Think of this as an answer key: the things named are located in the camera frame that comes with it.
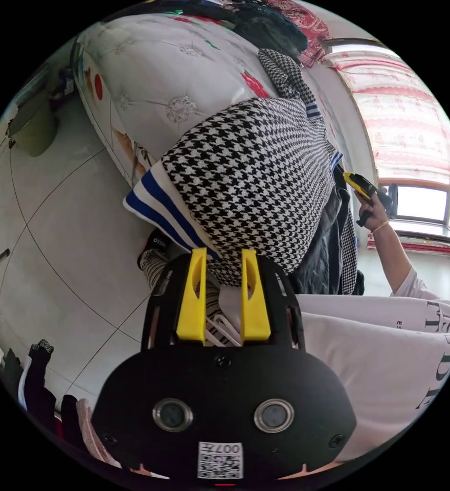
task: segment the hand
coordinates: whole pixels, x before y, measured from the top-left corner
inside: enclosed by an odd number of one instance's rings
[[[358,198],[358,201],[362,204],[359,209],[359,217],[361,218],[363,213],[367,210],[372,212],[372,216],[365,223],[365,227],[370,232],[373,232],[377,227],[380,227],[380,225],[389,220],[387,213],[385,212],[385,208],[380,202],[380,199],[378,199],[377,194],[372,196],[373,206],[370,206],[357,191],[355,191],[354,194]]]

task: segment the tile floor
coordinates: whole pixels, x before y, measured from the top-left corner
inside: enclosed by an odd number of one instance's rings
[[[111,371],[140,349],[150,293],[136,259],[152,227],[128,213],[129,187],[81,101],[59,112],[51,147],[0,148],[0,346],[22,360],[45,338],[46,386],[93,404]]]
[[[450,259],[409,253],[408,257],[428,289],[441,298],[450,300]],[[390,287],[378,258],[377,251],[359,249],[358,269],[365,275],[366,296],[388,296]]]

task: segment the white shirt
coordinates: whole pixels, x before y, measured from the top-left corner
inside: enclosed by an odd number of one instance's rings
[[[297,295],[305,349],[343,383],[356,428],[343,462],[377,448],[417,418],[450,373],[450,301],[426,289],[414,269],[390,297]],[[240,331],[240,289],[219,304]]]

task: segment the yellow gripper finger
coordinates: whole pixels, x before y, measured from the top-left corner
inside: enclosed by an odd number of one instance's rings
[[[177,337],[181,341],[205,342],[206,336],[206,248],[194,249],[189,264]]]
[[[242,344],[247,341],[267,341],[271,336],[256,251],[249,249],[242,249],[242,313],[240,331]]]

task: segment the pink cloth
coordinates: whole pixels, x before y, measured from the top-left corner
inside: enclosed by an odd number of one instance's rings
[[[102,462],[105,462],[106,464],[121,468],[121,464],[111,457],[92,426],[92,409],[88,405],[88,400],[81,399],[77,401],[76,407],[80,431],[82,432],[83,442],[85,443],[88,452],[93,457],[102,460]]]
[[[307,68],[311,68],[326,54],[321,43],[324,39],[331,39],[326,23],[293,0],[266,0],[266,2],[288,17],[305,34],[308,48],[300,54],[298,60]]]

